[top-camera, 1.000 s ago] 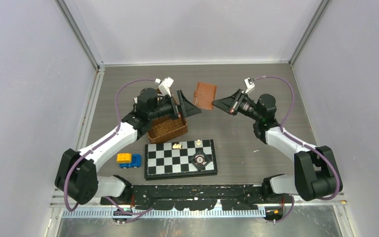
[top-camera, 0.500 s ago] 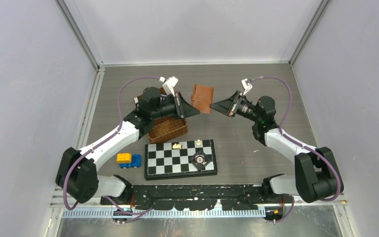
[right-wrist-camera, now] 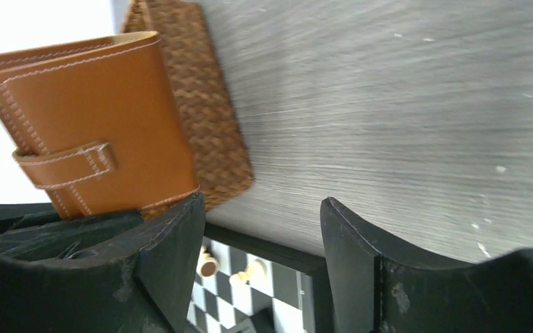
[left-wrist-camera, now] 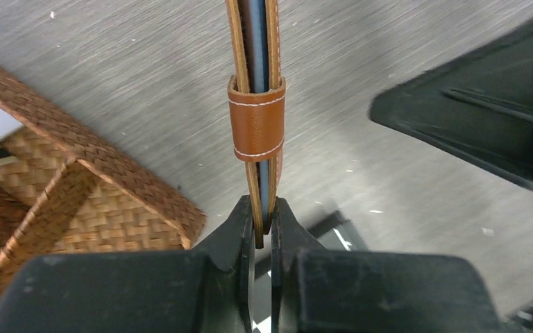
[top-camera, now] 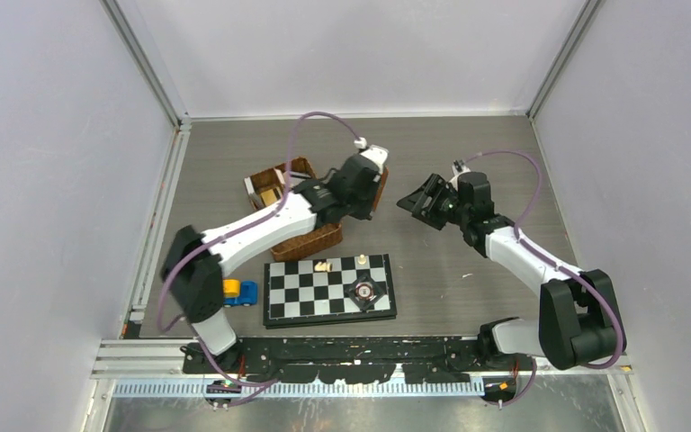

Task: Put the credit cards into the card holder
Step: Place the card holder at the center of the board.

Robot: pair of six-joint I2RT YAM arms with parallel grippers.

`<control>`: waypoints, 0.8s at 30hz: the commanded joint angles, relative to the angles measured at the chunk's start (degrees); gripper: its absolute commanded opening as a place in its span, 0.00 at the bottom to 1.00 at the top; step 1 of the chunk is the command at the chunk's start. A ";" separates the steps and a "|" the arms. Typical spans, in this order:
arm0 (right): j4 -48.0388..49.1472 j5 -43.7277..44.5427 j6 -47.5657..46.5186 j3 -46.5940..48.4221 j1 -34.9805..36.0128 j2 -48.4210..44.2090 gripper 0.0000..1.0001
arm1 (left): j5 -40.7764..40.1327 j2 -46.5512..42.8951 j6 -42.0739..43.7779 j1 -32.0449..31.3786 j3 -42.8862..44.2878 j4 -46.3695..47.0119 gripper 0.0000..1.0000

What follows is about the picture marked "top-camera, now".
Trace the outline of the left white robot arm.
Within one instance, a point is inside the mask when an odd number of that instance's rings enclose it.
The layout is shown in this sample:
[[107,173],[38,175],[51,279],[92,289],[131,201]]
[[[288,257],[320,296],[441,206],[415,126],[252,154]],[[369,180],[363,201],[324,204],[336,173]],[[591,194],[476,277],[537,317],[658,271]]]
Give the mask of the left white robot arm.
[[276,204],[228,225],[179,229],[161,268],[162,293],[171,294],[216,371],[232,371],[240,358],[237,336],[224,311],[223,281],[252,257],[288,239],[345,217],[369,220],[387,173],[388,151],[351,155],[324,179],[297,184]]

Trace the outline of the brown leather card holder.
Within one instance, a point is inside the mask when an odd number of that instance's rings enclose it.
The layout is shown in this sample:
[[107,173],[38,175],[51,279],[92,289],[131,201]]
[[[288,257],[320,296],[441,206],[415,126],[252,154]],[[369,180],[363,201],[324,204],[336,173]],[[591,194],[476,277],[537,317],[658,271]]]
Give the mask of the brown leather card holder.
[[380,174],[379,183],[374,194],[374,199],[372,202],[372,212],[375,212],[379,206],[382,192],[385,188],[389,176],[389,169],[385,166]]

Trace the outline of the white magnetic stripe card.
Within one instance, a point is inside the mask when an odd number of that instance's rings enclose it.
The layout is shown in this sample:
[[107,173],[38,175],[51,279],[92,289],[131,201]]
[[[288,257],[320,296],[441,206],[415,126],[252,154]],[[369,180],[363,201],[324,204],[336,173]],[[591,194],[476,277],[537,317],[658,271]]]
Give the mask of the white magnetic stripe card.
[[287,186],[287,182],[285,180],[284,172],[278,168],[274,168],[273,171],[279,186],[281,188],[285,188]]

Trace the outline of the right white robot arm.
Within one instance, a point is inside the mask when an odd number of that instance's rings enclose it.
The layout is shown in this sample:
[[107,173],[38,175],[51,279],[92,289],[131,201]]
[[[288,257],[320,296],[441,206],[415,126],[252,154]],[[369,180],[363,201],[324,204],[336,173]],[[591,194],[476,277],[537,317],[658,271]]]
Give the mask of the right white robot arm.
[[478,358],[489,369],[502,368],[513,355],[540,356],[560,370],[603,369],[623,353],[626,338],[610,276],[568,265],[533,243],[496,212],[485,174],[467,172],[451,182],[432,174],[398,206],[434,229],[457,226],[468,246],[536,295],[537,319],[506,318],[480,327]]

